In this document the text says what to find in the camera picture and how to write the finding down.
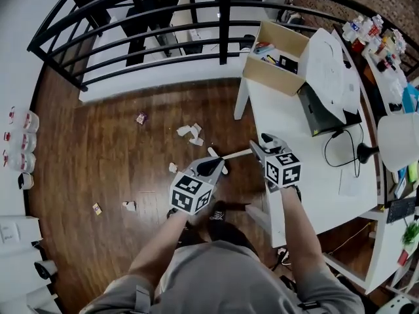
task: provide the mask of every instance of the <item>black cable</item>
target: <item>black cable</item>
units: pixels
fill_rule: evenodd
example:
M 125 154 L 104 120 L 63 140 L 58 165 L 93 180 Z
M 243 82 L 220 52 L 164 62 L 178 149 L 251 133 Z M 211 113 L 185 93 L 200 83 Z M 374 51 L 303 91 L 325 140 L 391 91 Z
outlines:
M 282 266 L 285 266 L 284 264 L 283 264 L 283 258 L 286 256 L 286 254 L 288 253 L 288 249 L 286 249 L 283 253 L 281 253 L 281 254 L 279 254 L 278 255 L 278 259 L 277 259 L 277 261 L 276 261 L 276 263 L 275 263 L 275 265 L 271 268 L 271 270 L 272 271 L 275 271 L 276 270 L 276 268 L 281 264 Z
M 361 133 L 362 133 L 362 137 L 361 137 L 361 143 L 362 142 L 364 142 L 364 129 L 362 128 L 362 126 L 361 126 L 361 124 L 359 124 L 359 127 L 361 128 Z M 352 144 L 352 154 L 354 155 L 354 158 L 352 158 L 350 161 L 348 161 L 348 162 L 346 162 L 346 163 L 342 163 L 342 164 L 339 164 L 339 165 L 333 165 L 333 164 L 330 164 L 330 162 L 327 160 L 327 156 L 326 156 L 326 149 L 327 149 L 327 145 L 329 144 L 329 142 L 332 140 L 332 139 L 334 139 L 334 138 L 336 138 L 336 137 L 338 137 L 340 134 L 342 134 L 343 132 L 347 132 L 348 133 L 348 135 L 349 135 L 349 137 L 350 137 L 350 139 L 351 139 L 351 144 Z M 345 165 L 347 165 L 347 164 L 350 164 L 350 163 L 354 163 L 354 172 L 355 172 L 355 177 L 356 178 L 358 178 L 359 177 L 359 172 L 361 171 L 361 163 L 359 163 L 359 166 L 358 166 L 358 172 L 356 171 L 356 160 L 358 159 L 358 157 L 356 157 L 355 156 L 355 145 L 354 145 L 354 140 L 352 139 L 352 135 L 351 135 L 351 133 L 348 131 L 348 130 L 346 130 L 346 129 L 343 129 L 342 131 L 337 131 L 336 133 L 334 133 L 331 137 L 330 137 L 330 139 L 326 142 L 326 145 L 325 145 L 325 150 L 324 150 L 324 156 L 325 156 L 325 160 L 326 160 L 326 163 L 329 165 L 329 166 L 331 166 L 331 167 L 341 167 L 341 166 L 345 166 Z

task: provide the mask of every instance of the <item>floor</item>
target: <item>floor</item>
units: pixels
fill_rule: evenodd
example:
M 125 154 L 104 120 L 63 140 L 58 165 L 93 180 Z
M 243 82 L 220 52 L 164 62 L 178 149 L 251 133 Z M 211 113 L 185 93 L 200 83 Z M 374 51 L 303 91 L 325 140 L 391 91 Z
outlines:
M 207 156 L 214 147 L 229 154 L 256 140 L 251 108 L 233 119 L 238 92 L 235 79 L 177 84 L 81 105 L 79 92 L 46 69 L 35 107 L 41 127 L 35 150 L 35 186 L 29 191 L 30 213 L 39 217 L 42 247 L 58 266 L 54 282 L 63 310 L 77 313 L 99 296 L 115 278 L 126 273 L 132 259 L 165 221 L 170 162 L 180 169 Z M 141 126 L 140 111 L 148 120 Z M 180 137 L 176 129 L 197 122 L 204 146 Z M 264 184 L 258 163 L 244 156 L 228 163 L 230 174 L 220 179 L 215 196 L 263 207 Z M 135 200 L 137 212 L 123 201 Z M 98 203 L 102 214 L 92 206 Z M 267 235 L 244 212 L 232 211 L 229 221 L 250 239 L 267 266 L 275 249 Z M 357 233 L 366 221 L 357 218 L 319 236 L 330 252 Z M 371 259 L 369 227 L 334 256 L 365 273 Z M 278 275 L 291 276 L 284 267 Z M 371 295 L 378 304 L 387 294 Z

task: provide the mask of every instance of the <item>metal railing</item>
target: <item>metal railing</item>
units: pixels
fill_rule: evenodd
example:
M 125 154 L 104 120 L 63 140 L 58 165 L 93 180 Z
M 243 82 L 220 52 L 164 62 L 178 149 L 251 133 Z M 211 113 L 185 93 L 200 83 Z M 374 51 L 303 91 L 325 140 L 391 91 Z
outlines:
M 124 6 L 132 6 L 134 3 L 126 3 L 127 0 L 93 0 L 83 6 L 74 6 L 71 9 L 71 12 L 55 22 L 51 24 L 53 19 L 57 16 L 59 11 L 62 9 L 64 4 L 68 0 L 59 0 L 55 7 L 51 10 L 50 14 L 45 18 L 44 22 L 41 24 L 40 28 L 36 32 L 35 36 L 33 37 L 32 41 L 28 46 L 28 51 L 33 52 L 38 57 L 40 57 L 43 61 L 45 61 L 51 68 L 57 71 L 62 77 L 68 80 L 72 85 L 76 86 L 78 89 L 82 91 L 87 91 L 87 85 L 92 84 L 97 81 L 105 80 L 111 77 L 115 77 L 117 75 L 122 75 L 125 73 L 130 73 L 133 71 L 139 71 L 142 69 L 148 69 L 151 67 L 167 65 L 172 63 L 179 63 L 182 61 L 192 61 L 192 60 L 205 60 L 205 59 L 219 59 L 219 63 L 226 64 L 228 57 L 235 57 L 239 56 L 239 52 L 228 52 L 228 44 L 229 43 L 243 43 L 249 44 L 252 43 L 253 40 L 245 37 L 229 37 L 228 31 L 230 27 L 236 26 L 259 26 L 260 21 L 237 21 L 230 19 L 230 8 L 231 7 L 255 7 L 255 8 L 270 8 L 270 9 L 278 9 L 278 10 L 291 10 L 301 14 L 309 14 L 313 16 L 317 16 L 320 18 L 324 18 L 327 20 L 331 20 L 337 23 L 344 23 L 346 20 L 342 18 L 327 14 L 325 12 L 309 9 L 306 7 L 299 7 L 295 5 L 284 5 L 279 3 L 267 3 L 262 1 L 234 1 L 234 0 L 217 0 L 217 1 L 206 1 L 206 2 L 197 2 L 197 3 L 188 3 L 184 5 L 175 5 L 175 6 L 168 6 L 168 7 L 161 7 L 155 8 L 153 10 L 147 10 L 140 12 L 138 14 L 123 18 L 121 20 L 117 20 L 116 22 L 104 24 L 102 26 L 98 25 L 95 21 L 94 17 L 92 16 L 93 13 L 97 13 L 105 11 L 107 9 L 112 8 L 119 8 Z M 348 7 L 358 13 L 366 15 L 368 17 L 374 16 L 376 11 L 366 7 L 357 1 L 354 0 L 330 0 L 336 2 L 340 5 Z M 209 7 L 219 7 L 219 21 L 216 22 L 195 22 L 192 24 L 186 24 L 183 26 L 175 26 L 175 27 L 165 27 L 160 29 L 154 29 L 151 31 L 138 33 L 136 35 L 128 36 L 123 39 L 119 39 L 117 41 L 105 44 L 103 46 L 92 48 L 87 52 L 81 52 L 81 46 L 83 42 L 87 39 L 95 38 L 97 35 L 102 35 L 103 32 L 109 31 L 118 26 L 124 26 L 127 24 L 131 24 L 133 21 L 140 22 L 141 20 L 145 20 L 146 18 L 156 18 L 158 20 L 159 16 L 164 13 L 173 13 L 179 10 L 196 10 L 196 9 L 204 9 Z M 88 27 L 85 29 L 84 33 L 75 37 L 76 31 L 80 26 L 82 20 L 86 19 L 89 23 Z M 412 49 L 414 49 L 417 53 L 419 53 L 419 44 L 416 44 L 403 30 L 396 27 L 392 22 L 383 18 L 384 21 L 384 29 L 398 29 L 404 36 L 407 44 L 410 45 Z M 315 32 L 317 28 L 310 27 L 310 26 L 302 26 L 296 24 L 282 24 L 285 27 L 291 28 L 297 31 L 309 31 Z M 60 45 L 58 48 L 54 48 L 57 42 L 57 38 L 60 34 L 66 30 L 67 28 L 74 25 L 74 28 L 68 37 L 68 40 Z M 219 38 L 218 39 L 206 39 L 201 41 L 190 41 L 184 43 L 176 43 L 176 44 L 167 44 L 158 46 L 156 48 L 149 48 L 145 50 L 139 50 L 137 52 L 131 52 L 129 54 L 125 54 L 123 56 L 115 57 L 113 59 L 103 61 L 101 63 L 97 63 L 90 67 L 85 67 L 80 71 L 74 72 L 75 64 L 79 61 L 86 60 L 90 56 L 97 54 L 99 52 L 103 52 L 105 50 L 109 50 L 116 46 L 132 43 L 134 41 L 142 40 L 147 37 L 154 37 L 158 35 L 163 35 L 167 33 L 173 33 L 175 31 L 183 31 L 189 29 L 200 29 L 200 28 L 210 28 L 210 27 L 218 27 L 219 28 Z M 46 42 L 52 39 L 51 45 L 47 51 L 43 50 L 41 46 L 43 46 Z M 140 65 L 136 65 L 133 67 L 128 67 L 126 69 L 115 71 L 112 73 L 108 73 L 106 75 L 102 75 L 100 77 L 96 77 L 90 80 L 83 80 L 83 76 L 91 72 L 95 69 L 99 69 L 101 67 L 105 67 L 107 65 L 119 62 L 119 61 L 126 61 L 127 59 L 131 59 L 138 56 L 144 56 L 146 54 L 151 54 L 155 52 L 164 52 L 167 50 L 177 49 L 177 48 L 190 48 L 196 45 L 205 45 L 205 44 L 219 44 L 219 54 L 194 54 L 194 55 L 187 55 L 181 56 L 178 58 L 166 58 L 160 61 L 153 61 L 151 63 L 142 63 Z M 73 47 L 76 47 L 76 50 L 68 60 L 65 60 L 66 52 Z M 419 67 L 419 60 L 416 59 L 413 55 L 407 54 L 410 61 L 414 61 L 414 65 L 411 65 L 408 62 L 403 62 L 409 70 L 406 72 L 407 75 L 414 72 Z

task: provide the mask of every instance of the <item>desk leg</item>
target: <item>desk leg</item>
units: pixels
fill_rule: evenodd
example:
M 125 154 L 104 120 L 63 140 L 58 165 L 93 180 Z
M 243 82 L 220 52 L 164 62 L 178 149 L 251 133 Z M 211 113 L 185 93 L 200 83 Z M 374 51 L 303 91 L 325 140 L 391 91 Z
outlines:
M 346 278 L 353 281 L 355 284 L 359 285 L 362 288 L 366 288 L 365 279 L 362 278 L 361 275 L 357 274 L 356 272 L 350 270 L 346 265 L 335 260 L 332 256 L 328 254 L 323 254 L 325 261 L 328 265 L 330 265 L 335 270 L 338 270 L 341 274 L 343 274 Z
M 243 116 L 244 108 L 246 107 L 247 100 L 249 99 L 249 90 L 247 83 L 244 79 L 240 81 L 240 88 L 238 90 L 236 108 L 234 108 L 234 119 L 240 120 Z
M 269 215 L 262 212 L 259 208 L 253 205 L 246 205 L 246 212 L 249 216 L 270 235 L 270 220 Z

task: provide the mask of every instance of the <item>hand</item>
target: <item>hand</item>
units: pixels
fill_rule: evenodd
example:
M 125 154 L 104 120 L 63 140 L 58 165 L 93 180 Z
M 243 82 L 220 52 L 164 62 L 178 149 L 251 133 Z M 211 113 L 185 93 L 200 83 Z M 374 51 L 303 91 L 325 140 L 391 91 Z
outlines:
M 280 188 L 282 201 L 300 201 L 299 195 L 297 193 L 297 188 L 295 186 L 281 187 Z

